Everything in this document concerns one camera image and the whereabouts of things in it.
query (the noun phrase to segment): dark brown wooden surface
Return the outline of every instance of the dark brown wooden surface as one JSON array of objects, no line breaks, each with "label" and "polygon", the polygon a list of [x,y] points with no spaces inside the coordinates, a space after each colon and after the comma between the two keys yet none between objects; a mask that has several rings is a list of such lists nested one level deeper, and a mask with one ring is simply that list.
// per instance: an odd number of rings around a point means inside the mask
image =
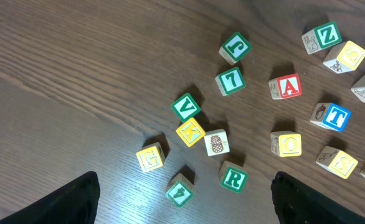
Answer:
[{"label": "dark brown wooden surface", "polygon": [[[279,170],[365,217],[365,103],[350,87],[365,75],[307,55],[304,30],[336,21],[343,40],[365,48],[365,0],[0,1],[0,219],[86,171],[98,173],[97,223],[278,223],[270,184]],[[222,96],[214,77],[229,68],[221,43],[240,31],[253,45],[238,66],[247,87]],[[272,100],[270,78],[297,72],[303,94]],[[206,131],[224,128],[231,153],[187,148],[170,104],[190,92]],[[320,102],[353,114],[343,133],[309,122]],[[271,153],[270,132],[301,134],[303,154]],[[135,153],[166,148],[164,167],[142,173]],[[347,180],[315,164],[325,146],[359,164]],[[241,194],[222,189],[222,161],[244,162]],[[195,196],[177,209],[164,189],[195,173]]]}]

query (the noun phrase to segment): wooden floor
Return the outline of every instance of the wooden floor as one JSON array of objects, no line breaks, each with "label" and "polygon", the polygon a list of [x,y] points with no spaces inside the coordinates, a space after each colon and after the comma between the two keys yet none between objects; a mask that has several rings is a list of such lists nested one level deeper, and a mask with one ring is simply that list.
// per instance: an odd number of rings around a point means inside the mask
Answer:
[{"label": "wooden floor", "polygon": [[[365,103],[350,87],[365,75],[337,75],[307,55],[304,30],[336,21],[343,40],[365,48],[365,0],[20,0],[0,1],[0,219],[94,170],[97,223],[278,223],[270,184],[283,170],[365,217]],[[247,87],[222,96],[218,54],[239,31],[253,46],[238,66]],[[272,100],[271,78],[300,74],[303,94]],[[231,153],[187,148],[170,104],[190,92],[205,131],[224,128]],[[318,102],[353,112],[343,133],[309,122]],[[300,157],[271,153],[271,130],[301,134]],[[161,169],[142,173],[135,153],[160,141]],[[359,161],[349,179],[315,164],[325,146]],[[222,189],[225,159],[244,162],[241,194]],[[164,196],[179,171],[195,196],[176,208]]]}]

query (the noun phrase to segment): green block face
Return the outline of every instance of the green block face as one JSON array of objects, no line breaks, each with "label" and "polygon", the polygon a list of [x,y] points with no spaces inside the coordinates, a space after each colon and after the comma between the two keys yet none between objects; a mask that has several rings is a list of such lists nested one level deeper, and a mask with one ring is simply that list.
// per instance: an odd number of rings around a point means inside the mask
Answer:
[{"label": "green block face", "polygon": [[177,207],[181,208],[194,194],[181,181],[177,181],[167,192],[166,197]]},{"label": "green block face", "polygon": [[235,167],[228,167],[221,186],[239,193],[244,188],[246,180],[247,173],[245,171],[238,170]]},{"label": "green block face", "polygon": [[189,93],[184,94],[184,96],[175,101],[171,108],[182,122],[186,122],[201,110]]},{"label": "green block face", "polygon": [[245,80],[238,67],[221,73],[218,79],[227,95],[246,87]]},{"label": "green block face", "polygon": [[314,32],[322,49],[342,42],[338,26],[335,22],[329,22],[322,26],[315,27]]},{"label": "green block face", "polygon": [[222,45],[222,48],[237,62],[252,49],[252,46],[239,32],[236,32]]}]

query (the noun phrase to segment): pineapple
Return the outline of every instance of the pineapple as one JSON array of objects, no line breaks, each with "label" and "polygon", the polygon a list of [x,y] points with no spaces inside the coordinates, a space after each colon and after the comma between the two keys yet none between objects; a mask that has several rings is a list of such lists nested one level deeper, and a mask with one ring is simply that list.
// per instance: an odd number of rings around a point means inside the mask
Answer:
[{"label": "pineapple", "polygon": [[213,152],[222,152],[224,150],[221,138],[218,135],[211,136],[211,144]]}]

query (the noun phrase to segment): red block face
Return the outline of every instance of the red block face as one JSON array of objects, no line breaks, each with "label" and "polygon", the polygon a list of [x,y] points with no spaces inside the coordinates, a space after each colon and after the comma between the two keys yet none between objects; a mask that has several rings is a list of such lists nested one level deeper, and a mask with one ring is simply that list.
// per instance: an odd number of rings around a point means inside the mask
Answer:
[{"label": "red block face", "polygon": [[298,74],[285,75],[277,78],[281,98],[286,99],[301,95],[301,86]]}]

